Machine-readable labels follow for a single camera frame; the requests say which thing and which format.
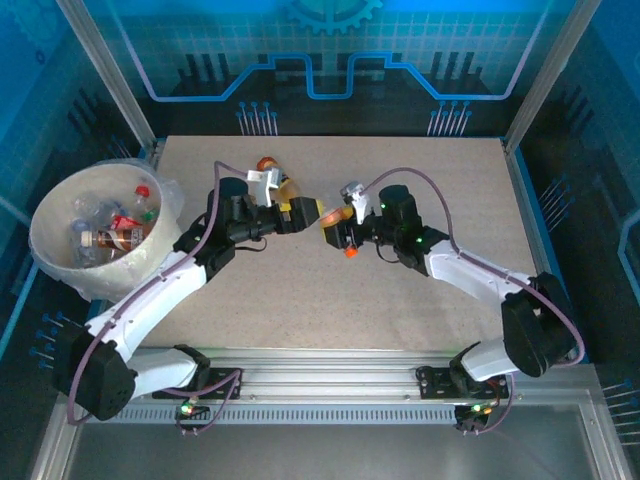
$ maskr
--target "beige work surface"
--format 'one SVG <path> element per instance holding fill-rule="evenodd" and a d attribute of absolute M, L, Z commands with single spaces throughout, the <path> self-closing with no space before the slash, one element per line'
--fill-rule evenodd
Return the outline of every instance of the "beige work surface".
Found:
<path fill-rule="evenodd" d="M 184 189 L 180 226 L 205 210 L 214 160 L 246 170 L 264 155 L 275 157 L 303 193 L 338 199 L 351 180 L 366 185 L 392 167 L 418 168 L 442 189 L 462 247 L 534 272 L 497 139 L 169 137 L 159 172 Z M 423 180 L 403 173 L 383 185 L 391 183 L 406 184 L 423 222 L 445 230 L 442 207 Z M 373 245 L 349 260 L 324 242 L 317 224 L 268 240 L 263 253 L 237 252 L 145 345 L 455 351 L 502 334 L 498 314 L 450 285 L 382 262 Z M 382 250 L 393 257 L 390 247 Z"/>

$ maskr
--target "orange bottle cap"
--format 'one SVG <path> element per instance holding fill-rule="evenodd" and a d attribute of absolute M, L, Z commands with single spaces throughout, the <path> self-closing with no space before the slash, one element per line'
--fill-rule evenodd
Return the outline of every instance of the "orange bottle cap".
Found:
<path fill-rule="evenodd" d="M 353 258 L 358 254 L 358 249 L 351 245 L 344 249 L 344 254 L 347 256 L 347 258 Z"/>
<path fill-rule="evenodd" d="M 271 165 L 277 165 L 275 158 L 273 157 L 262 157 L 262 160 L 258 162 L 256 168 L 259 172 L 264 172 L 265 168 L 270 167 Z"/>

